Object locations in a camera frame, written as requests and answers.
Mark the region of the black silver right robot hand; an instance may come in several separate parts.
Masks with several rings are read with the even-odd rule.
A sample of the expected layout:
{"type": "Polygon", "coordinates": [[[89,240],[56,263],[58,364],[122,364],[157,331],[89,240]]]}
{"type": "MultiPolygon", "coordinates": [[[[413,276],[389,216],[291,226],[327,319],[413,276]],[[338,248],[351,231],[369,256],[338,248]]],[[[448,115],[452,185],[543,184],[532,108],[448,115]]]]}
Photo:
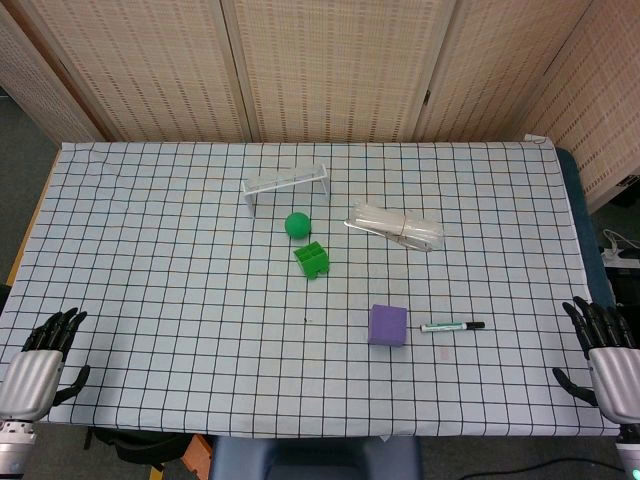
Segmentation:
{"type": "Polygon", "coordinates": [[[562,307],[587,361],[592,386],[576,385],[558,367],[552,369],[556,381],[570,396],[597,407],[609,421],[637,424],[639,344],[629,323],[618,309],[589,303],[579,296],[562,307]]]}

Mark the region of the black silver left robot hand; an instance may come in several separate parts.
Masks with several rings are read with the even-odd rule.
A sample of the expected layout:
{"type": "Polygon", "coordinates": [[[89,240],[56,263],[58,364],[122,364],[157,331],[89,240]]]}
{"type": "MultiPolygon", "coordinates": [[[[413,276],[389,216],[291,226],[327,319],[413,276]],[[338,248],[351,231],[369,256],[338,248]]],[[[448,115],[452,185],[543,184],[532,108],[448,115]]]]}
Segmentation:
{"type": "Polygon", "coordinates": [[[76,397],[86,385],[91,367],[81,367],[75,381],[59,382],[76,333],[87,313],[77,308],[57,312],[27,337],[13,357],[1,384],[1,420],[35,423],[51,408],[76,397]]]}

